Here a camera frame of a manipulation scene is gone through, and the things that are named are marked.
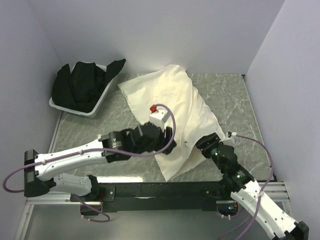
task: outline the purple cable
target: purple cable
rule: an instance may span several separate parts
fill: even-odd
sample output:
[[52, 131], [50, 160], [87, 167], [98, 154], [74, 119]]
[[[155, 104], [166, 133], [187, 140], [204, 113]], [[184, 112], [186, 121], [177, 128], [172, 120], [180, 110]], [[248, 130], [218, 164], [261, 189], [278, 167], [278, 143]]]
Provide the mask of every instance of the purple cable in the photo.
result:
[[[123, 151], [123, 150], [118, 150], [118, 149], [112, 149], [112, 148], [90, 148], [90, 149], [83, 150], [83, 153], [104, 151], [104, 152], [122, 154], [122, 155], [126, 155], [126, 156], [131, 156], [131, 157], [152, 157], [154, 155], [157, 155], [157, 154], [160, 154], [160, 153], [164, 152], [172, 144], [172, 142], [174, 141], [174, 138], [175, 138], [175, 135], [176, 135], [176, 120], [175, 120], [175, 116], [174, 116], [173, 112], [166, 105], [158, 103], [158, 104], [155, 104], [155, 106], [163, 107], [168, 111], [168, 113], [171, 116], [172, 125], [173, 125], [173, 127], [172, 127], [172, 136], [171, 136], [169, 142], [163, 148], [161, 148], [160, 150], [158, 150], [156, 152], [139, 154], [139, 153], [133, 153], [133, 152]], [[70, 157], [73, 157], [73, 156], [76, 156], [76, 155], [79, 155], [79, 154], [80, 153], [78, 151], [77, 152], [72, 152], [72, 153], [69, 153], [69, 154], [66, 154], [66, 155], [62, 155], [62, 156], [57, 156], [57, 157], [51, 158], [51, 159], [47, 160], [46, 162], [47, 163], [51, 163], [53, 161], [57, 161], [57, 160], [65, 159], [65, 158], [70, 158]], [[11, 172], [7, 177], [5, 177], [5, 179], [2, 182], [3, 189], [5, 191], [9, 192], [9, 193], [22, 193], [22, 192], [24, 192], [23, 189], [21, 189], [21, 190], [12, 190], [12, 189], [7, 188], [7, 181], [15, 173], [17, 173], [17, 172], [19, 172], [21, 170], [27, 169], [27, 168], [31, 168], [31, 167], [35, 167], [35, 166], [41, 165], [41, 164], [43, 164], [43, 163], [42, 162], [35, 162], [35, 163], [27, 164], [27, 165], [24, 165], [24, 166], [18, 168], [15, 171]], [[90, 221], [96, 222], [96, 223], [106, 223], [106, 222], [108, 222], [110, 220], [109, 215], [107, 215], [106, 213], [104, 213], [102, 211], [99, 211], [99, 210], [89, 206], [88, 204], [83, 202], [80, 199], [79, 196], [75, 195], [75, 197], [77, 198], [77, 200], [79, 200], [81, 202], [81, 204], [85, 205], [87, 208], [89, 208], [89, 209], [91, 209], [91, 210], [93, 210], [93, 211], [95, 211], [95, 212], [97, 212], [99, 214], [102, 214], [102, 215], [104, 215], [104, 216], [106, 216], [108, 218], [107, 220], [94, 220], [94, 219], [90, 219], [90, 218], [84, 216], [85, 219], [90, 219]]]
[[[236, 239], [235, 239], [235, 240], [239, 240], [239, 239], [241, 239], [241, 238], [248, 232], [248, 230], [251, 228], [251, 226], [254, 224], [254, 222], [255, 222], [255, 220], [256, 220], [256, 217], [257, 217], [258, 212], [259, 212], [259, 207], [260, 207], [260, 204], [261, 204], [261, 193], [264, 191], [264, 189], [266, 188], [266, 186], [268, 185], [268, 183], [271, 181], [271, 179], [272, 179], [272, 177], [273, 177], [273, 173], [274, 173], [274, 162], [273, 162], [273, 160], [272, 160], [272, 157], [271, 157], [270, 152], [268, 151], [268, 149], [266, 148], [266, 146], [265, 146], [262, 142], [254, 139], [254, 138], [248, 137], [248, 136], [242, 136], [242, 135], [239, 135], [239, 134], [237, 134], [236, 136], [239, 137], [239, 138], [242, 138], [242, 139], [248, 139], [248, 140], [254, 141], [254, 142], [256, 142], [257, 144], [259, 144], [260, 146], [262, 146], [262, 147], [264, 148], [265, 152], [266, 152], [266, 155], [267, 155], [267, 157], [268, 157], [268, 159], [269, 159], [269, 162], [270, 162], [270, 165], [271, 165], [271, 172], [270, 172], [269, 178], [266, 180], [266, 182], [263, 184], [263, 186], [262, 186], [261, 189], [260, 189], [258, 201], [257, 201], [257, 203], [256, 203], [256, 210], [255, 210], [255, 212], [254, 212], [254, 215], [252, 216], [252, 220], [251, 220], [250, 223], [246, 226], [246, 228], [245, 228], [245, 229], [236, 237]], [[245, 223], [248, 221], [249, 217], [246, 218], [242, 223], [240, 223], [238, 226], [236, 226], [236, 227], [233, 228], [232, 230], [230, 230], [230, 231], [226, 232], [225, 234], [223, 234], [222, 236], [220, 236], [218, 239], [222, 239], [222, 238], [223, 238], [224, 236], [226, 236], [227, 234], [229, 234], [229, 233], [231, 233], [232, 231], [234, 231], [234, 230], [238, 229], [239, 227], [241, 227], [243, 224], [245, 224]]]

